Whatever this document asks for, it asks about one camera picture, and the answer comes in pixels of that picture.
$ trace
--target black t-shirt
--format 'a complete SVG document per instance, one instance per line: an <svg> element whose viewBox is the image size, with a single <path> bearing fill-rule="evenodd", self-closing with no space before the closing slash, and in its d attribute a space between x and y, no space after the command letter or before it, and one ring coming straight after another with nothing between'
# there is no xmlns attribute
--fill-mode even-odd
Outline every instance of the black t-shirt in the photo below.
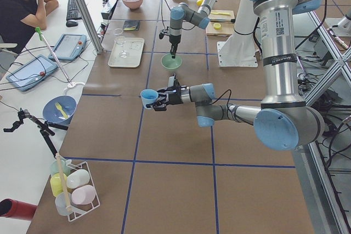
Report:
<svg viewBox="0 0 351 234"><path fill-rule="evenodd" d="M35 33L34 27L21 20L37 13L37 0L0 0L0 7L0 35L5 43L17 43L11 50L20 53Z"/></svg>

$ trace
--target cutting board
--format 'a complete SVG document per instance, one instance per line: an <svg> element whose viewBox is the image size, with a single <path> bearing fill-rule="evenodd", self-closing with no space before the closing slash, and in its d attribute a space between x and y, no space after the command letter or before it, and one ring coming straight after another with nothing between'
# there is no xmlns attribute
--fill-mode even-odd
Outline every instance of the cutting board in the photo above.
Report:
<svg viewBox="0 0 351 234"><path fill-rule="evenodd" d="M212 12L226 12L230 13L230 15L222 15L222 14L210 14L208 17L210 19L224 19L230 21L235 18L234 11L232 10L212 10ZM215 30L213 27L214 23L220 23L222 28L220 30ZM206 28L206 35L208 36L230 36L234 33L234 23L228 22L210 22Z"/></svg>

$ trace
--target green bowl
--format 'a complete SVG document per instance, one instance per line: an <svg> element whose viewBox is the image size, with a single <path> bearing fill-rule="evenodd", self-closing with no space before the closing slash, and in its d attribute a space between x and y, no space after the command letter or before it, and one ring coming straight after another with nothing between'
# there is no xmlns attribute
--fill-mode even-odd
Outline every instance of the green bowl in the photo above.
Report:
<svg viewBox="0 0 351 234"><path fill-rule="evenodd" d="M175 58L172 58L171 54L166 54L162 57L161 64L165 69L173 71L180 67L182 59L178 55L176 55Z"/></svg>

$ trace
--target keyboard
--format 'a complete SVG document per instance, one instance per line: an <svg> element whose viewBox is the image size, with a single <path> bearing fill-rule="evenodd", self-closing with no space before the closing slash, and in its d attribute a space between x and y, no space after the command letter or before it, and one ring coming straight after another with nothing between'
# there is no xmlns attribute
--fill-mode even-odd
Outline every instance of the keyboard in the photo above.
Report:
<svg viewBox="0 0 351 234"><path fill-rule="evenodd" d="M78 10L78 6L75 0L68 0L67 3L67 15L66 20L70 19L82 19L81 13Z"/></svg>

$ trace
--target blue bowl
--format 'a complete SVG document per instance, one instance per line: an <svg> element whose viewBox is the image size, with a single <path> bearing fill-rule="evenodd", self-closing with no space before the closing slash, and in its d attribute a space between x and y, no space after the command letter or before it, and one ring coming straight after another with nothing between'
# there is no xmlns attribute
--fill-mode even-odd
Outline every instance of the blue bowl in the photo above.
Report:
<svg viewBox="0 0 351 234"><path fill-rule="evenodd" d="M58 102L62 110L68 115L68 118L65 119L62 115L62 113L56 108L55 103ZM69 125L72 116L75 113L77 108L77 103L74 98L71 96L59 96L54 99L52 99L50 102L48 102L44 109L43 109L43 117L46 121L50 123L57 123L61 125Z"/></svg>

